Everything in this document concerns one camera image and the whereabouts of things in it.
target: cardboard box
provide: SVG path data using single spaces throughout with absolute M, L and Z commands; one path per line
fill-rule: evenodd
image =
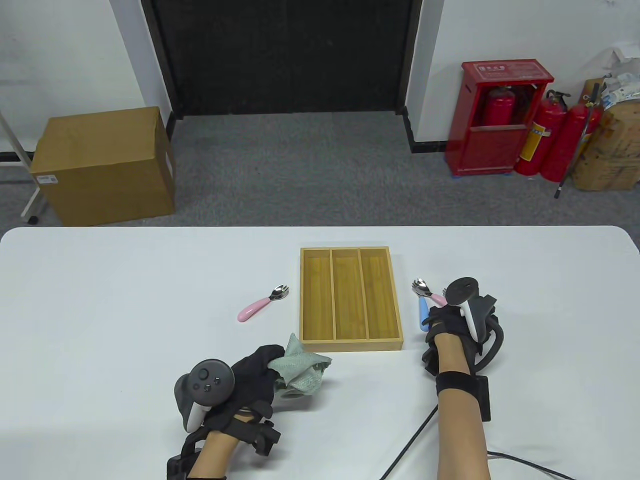
M 572 177 L 580 190 L 631 190 L 640 180 L 640 158 L 611 158 L 591 147 Z
M 591 145 L 611 158 L 639 158 L 640 100 L 622 102 L 607 110 Z
M 157 107 L 51 118 L 31 174 L 65 226 L 175 211 L 175 160 Z
M 582 87 L 582 93 L 580 94 L 580 98 L 578 99 L 578 103 L 585 104 L 591 98 L 591 92 L 593 92 L 593 86 L 599 83 L 600 88 L 598 89 L 598 97 L 596 98 L 596 103 L 599 103 L 602 99 L 602 90 L 604 89 L 605 78 L 592 78 L 584 82 L 584 87 Z

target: wooden cutlery tray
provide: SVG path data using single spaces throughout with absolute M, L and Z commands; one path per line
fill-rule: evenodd
M 388 247 L 300 250 L 300 339 L 316 352 L 402 349 Z

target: hand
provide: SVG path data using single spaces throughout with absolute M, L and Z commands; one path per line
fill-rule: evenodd
M 227 401 L 207 413 L 204 425 L 210 430 L 221 431 L 236 414 L 251 415 L 254 420 L 260 421 L 262 415 L 253 412 L 252 406 L 258 401 L 268 405 L 273 402 L 273 387 L 278 373 L 271 370 L 268 364 L 281 356 L 284 356 L 283 347 L 265 345 L 233 365 L 231 369 L 236 377 L 234 391 Z
M 471 337 L 467 320 L 463 317 L 460 307 L 452 307 L 451 305 L 431 307 L 429 316 L 422 322 L 422 324 L 426 323 L 429 324 L 429 333 L 433 331 L 433 335 L 427 335 L 427 338 L 436 337 L 441 333 L 451 333 L 459 337 Z
M 462 316 L 461 309 L 451 305 L 431 307 L 425 322 L 429 323 L 426 342 L 437 353 L 437 357 L 430 357 L 431 364 L 428 365 L 427 370 L 435 375 L 439 370 L 438 358 L 460 349 L 464 352 L 467 366 L 471 370 L 475 364 L 476 354 L 482 353 L 482 344 L 471 338 L 467 320 Z

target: red cabinet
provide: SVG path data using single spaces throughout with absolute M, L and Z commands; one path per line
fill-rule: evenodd
M 445 154 L 449 168 L 456 176 L 511 172 L 547 85 L 554 78 L 537 60 L 464 62 L 462 69 Z M 487 115 L 486 109 L 501 107 L 492 100 L 505 88 L 515 96 L 511 118 L 507 123 L 503 117 L 504 125 L 484 125 L 487 118 L 496 118 Z

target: black glove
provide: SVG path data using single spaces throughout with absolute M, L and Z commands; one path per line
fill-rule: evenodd
M 429 317 L 422 322 L 422 324 L 427 323 L 429 324 L 429 333 L 427 333 L 425 341 L 429 344 L 429 347 L 435 352 L 438 351 L 435 337 L 441 333 L 457 335 L 462 342 L 469 369 L 473 371 L 476 363 L 476 354 L 482 355 L 482 343 L 476 342 L 471 338 L 467 320 L 461 315 L 460 307 L 452 307 L 451 305 L 431 307 L 429 309 Z M 431 365 L 428 365 L 430 366 L 429 371 L 434 369 L 437 372 L 437 358 L 432 358 L 431 362 Z
M 271 418 L 273 386 L 278 373 L 267 365 L 281 356 L 284 356 L 284 348 L 280 345 L 264 345 L 233 365 L 231 369 L 236 377 L 234 391 L 227 401 L 207 413 L 204 426 L 210 431 L 223 431 L 239 412 L 253 415 L 254 421 Z

